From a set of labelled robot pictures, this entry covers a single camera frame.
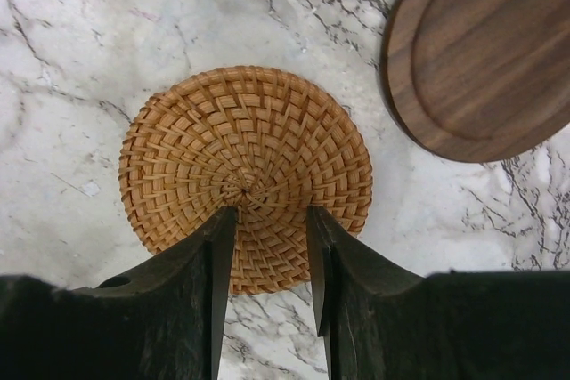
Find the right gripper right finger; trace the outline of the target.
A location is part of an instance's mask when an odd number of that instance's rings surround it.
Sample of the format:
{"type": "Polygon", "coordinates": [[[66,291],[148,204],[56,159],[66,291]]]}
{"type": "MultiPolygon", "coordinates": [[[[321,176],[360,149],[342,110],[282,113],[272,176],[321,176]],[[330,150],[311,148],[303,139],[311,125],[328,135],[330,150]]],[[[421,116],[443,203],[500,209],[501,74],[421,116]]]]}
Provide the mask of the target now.
{"type": "Polygon", "coordinates": [[[332,379],[566,379],[565,271],[418,276],[309,206],[316,330],[332,379]]]}

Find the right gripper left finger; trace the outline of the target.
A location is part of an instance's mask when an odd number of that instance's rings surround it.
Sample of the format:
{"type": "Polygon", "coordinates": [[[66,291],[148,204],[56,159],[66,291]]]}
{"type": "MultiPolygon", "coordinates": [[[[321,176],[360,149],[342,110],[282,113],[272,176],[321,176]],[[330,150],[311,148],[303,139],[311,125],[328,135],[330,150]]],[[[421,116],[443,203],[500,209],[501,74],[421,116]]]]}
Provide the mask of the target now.
{"type": "Polygon", "coordinates": [[[214,379],[237,211],[97,287],[1,279],[4,379],[214,379]]]}

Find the woven rattan coaster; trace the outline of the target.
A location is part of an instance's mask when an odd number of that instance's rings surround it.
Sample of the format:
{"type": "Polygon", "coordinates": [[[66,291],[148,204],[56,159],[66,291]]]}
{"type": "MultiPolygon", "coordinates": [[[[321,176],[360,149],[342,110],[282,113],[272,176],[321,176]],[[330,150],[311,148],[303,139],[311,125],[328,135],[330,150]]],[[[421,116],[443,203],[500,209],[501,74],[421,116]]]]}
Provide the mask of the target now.
{"type": "Polygon", "coordinates": [[[363,137],[331,95],[280,69],[236,66],[152,95],[126,132],[118,182],[153,254],[234,207],[229,290],[257,295],[309,280],[309,206],[362,231],[373,178],[363,137]]]}

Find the dark walnut coaster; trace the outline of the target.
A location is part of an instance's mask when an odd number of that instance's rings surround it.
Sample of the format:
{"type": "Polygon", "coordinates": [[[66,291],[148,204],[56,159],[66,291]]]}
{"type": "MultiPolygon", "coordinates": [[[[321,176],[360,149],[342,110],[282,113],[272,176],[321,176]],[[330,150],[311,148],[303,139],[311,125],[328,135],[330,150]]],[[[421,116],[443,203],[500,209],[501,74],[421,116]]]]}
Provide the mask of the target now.
{"type": "Polygon", "coordinates": [[[514,157],[569,122],[569,0],[396,0],[380,75],[423,149],[514,157]]]}

